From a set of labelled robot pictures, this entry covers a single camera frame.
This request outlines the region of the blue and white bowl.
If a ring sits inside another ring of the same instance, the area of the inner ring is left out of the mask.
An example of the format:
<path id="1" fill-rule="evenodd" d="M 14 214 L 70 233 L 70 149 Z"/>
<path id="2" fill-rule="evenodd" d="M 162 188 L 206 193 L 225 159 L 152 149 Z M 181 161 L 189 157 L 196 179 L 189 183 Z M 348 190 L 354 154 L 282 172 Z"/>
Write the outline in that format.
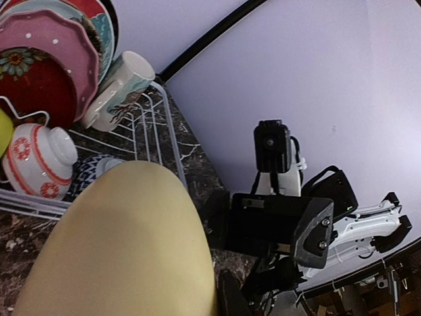
<path id="1" fill-rule="evenodd" d="M 83 161 L 77 162 L 72 175 L 72 183 L 66 195 L 67 198 L 75 199 L 102 174 L 124 162 L 125 160 L 107 154 L 91 155 Z"/>

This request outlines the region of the red and teal plate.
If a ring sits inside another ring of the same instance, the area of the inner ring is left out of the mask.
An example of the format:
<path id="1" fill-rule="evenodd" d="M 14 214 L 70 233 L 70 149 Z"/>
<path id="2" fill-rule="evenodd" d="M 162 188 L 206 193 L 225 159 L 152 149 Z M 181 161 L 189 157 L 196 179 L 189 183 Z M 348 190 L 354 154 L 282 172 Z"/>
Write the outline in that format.
<path id="1" fill-rule="evenodd" d="M 99 32 L 103 46 L 103 65 L 99 66 L 99 81 L 102 82 L 111 65 L 111 61 L 116 48 L 116 36 L 112 19 L 101 1 L 69 1 L 76 5 L 89 19 L 92 20 Z M 63 1 L 2 1 L 1 18 L 5 18 L 12 13 L 26 11 L 36 11 L 48 9 L 56 14 L 71 20 L 78 12 Z"/>

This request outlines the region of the lime green bowl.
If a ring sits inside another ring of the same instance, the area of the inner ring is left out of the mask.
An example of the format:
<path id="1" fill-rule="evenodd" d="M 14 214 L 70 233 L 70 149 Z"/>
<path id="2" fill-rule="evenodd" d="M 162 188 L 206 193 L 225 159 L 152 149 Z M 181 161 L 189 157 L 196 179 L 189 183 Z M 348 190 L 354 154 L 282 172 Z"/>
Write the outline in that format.
<path id="1" fill-rule="evenodd" d="M 14 124 L 3 110 L 0 110 L 0 113 L 0 156 L 2 157 L 11 142 Z"/>

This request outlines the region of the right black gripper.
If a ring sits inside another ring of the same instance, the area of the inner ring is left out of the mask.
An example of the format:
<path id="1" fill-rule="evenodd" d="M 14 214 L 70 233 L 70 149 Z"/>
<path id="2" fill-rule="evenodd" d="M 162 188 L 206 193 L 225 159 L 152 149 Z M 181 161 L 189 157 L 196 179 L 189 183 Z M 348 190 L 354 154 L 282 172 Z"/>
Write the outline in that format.
<path id="1" fill-rule="evenodd" d="M 255 257 L 277 251 L 292 241 L 294 261 L 322 269 L 333 229 L 334 202 L 328 198 L 213 192 L 206 201 L 209 246 Z M 252 315 L 230 270 L 218 275 L 218 312 L 225 316 Z"/>

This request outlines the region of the white and red bowl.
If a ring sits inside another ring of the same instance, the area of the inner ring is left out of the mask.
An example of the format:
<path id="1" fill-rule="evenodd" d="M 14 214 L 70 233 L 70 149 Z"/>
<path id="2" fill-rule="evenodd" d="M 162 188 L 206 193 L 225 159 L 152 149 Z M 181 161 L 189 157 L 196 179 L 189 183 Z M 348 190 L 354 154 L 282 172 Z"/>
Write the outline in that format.
<path id="1" fill-rule="evenodd" d="M 14 129 L 1 165 L 15 191 L 62 200 L 77 160 L 76 146 L 66 130 L 26 123 Z"/>

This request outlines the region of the white patterned mug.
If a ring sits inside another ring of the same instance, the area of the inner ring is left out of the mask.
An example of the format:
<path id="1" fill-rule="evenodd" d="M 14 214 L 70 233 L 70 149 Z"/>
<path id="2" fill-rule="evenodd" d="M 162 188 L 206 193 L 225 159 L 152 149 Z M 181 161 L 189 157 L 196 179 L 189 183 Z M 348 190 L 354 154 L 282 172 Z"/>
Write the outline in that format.
<path id="1" fill-rule="evenodd" d="M 111 65 L 82 118 L 84 128 L 114 130 L 155 79 L 150 63 L 133 51 L 124 51 Z"/>

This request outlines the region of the yellow mug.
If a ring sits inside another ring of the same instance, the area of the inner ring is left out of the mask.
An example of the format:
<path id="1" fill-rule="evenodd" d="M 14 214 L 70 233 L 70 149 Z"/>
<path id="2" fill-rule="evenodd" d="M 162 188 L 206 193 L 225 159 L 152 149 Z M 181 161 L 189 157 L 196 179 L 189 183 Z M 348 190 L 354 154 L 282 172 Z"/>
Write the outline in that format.
<path id="1" fill-rule="evenodd" d="M 210 249 L 181 180 L 146 161 L 90 184 L 50 233 L 15 315 L 217 315 Z"/>

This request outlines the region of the red floral plate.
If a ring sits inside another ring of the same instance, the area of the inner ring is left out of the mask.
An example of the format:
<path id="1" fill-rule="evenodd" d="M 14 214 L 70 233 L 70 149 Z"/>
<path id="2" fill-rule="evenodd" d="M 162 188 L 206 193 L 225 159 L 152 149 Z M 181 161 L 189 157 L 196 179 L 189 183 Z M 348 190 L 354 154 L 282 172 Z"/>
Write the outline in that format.
<path id="1" fill-rule="evenodd" d="M 70 75 L 46 52 L 13 47 L 1 52 L 1 95 L 19 115 L 46 111 L 51 128 L 69 128 L 76 117 L 77 93 Z"/>

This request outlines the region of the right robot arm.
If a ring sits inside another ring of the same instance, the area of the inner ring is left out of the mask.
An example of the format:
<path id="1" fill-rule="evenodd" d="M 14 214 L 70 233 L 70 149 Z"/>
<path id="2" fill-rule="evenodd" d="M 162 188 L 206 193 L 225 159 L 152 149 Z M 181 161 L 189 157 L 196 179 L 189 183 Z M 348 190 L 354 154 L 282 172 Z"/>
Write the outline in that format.
<path id="1" fill-rule="evenodd" d="M 303 184 L 304 167 L 260 170 L 250 193 L 216 191 L 199 211 L 212 247 L 256 258 L 237 295 L 249 315 L 269 315 L 323 269 L 393 249 L 412 227 L 394 193 L 359 207 L 338 168 Z"/>

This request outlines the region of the black right frame post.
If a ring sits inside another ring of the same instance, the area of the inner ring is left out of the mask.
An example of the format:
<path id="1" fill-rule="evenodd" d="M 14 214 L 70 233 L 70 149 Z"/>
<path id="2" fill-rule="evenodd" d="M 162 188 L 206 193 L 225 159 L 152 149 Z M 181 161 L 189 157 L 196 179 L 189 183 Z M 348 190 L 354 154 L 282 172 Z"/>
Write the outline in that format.
<path id="1" fill-rule="evenodd" d="M 216 23 L 200 38 L 193 42 L 186 50 L 176 57 L 164 70 L 159 73 L 162 82 L 168 82 L 181 69 L 187 66 L 194 58 L 198 57 L 207 47 L 214 43 L 219 37 L 234 27 L 247 15 L 257 10 L 267 0 L 248 0 Z"/>

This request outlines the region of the pink dotted scalloped plate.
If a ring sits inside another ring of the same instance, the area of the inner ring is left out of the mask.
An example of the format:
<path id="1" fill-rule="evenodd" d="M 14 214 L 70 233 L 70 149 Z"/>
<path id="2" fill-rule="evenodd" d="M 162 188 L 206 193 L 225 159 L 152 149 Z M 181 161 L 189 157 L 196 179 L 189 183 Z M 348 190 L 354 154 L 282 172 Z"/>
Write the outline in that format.
<path id="1" fill-rule="evenodd" d="M 99 83 L 99 57 L 84 28 L 49 9 L 13 13 L 1 20 L 1 50 L 12 47 L 32 47 L 58 60 L 75 85 L 74 121 L 80 120 Z"/>

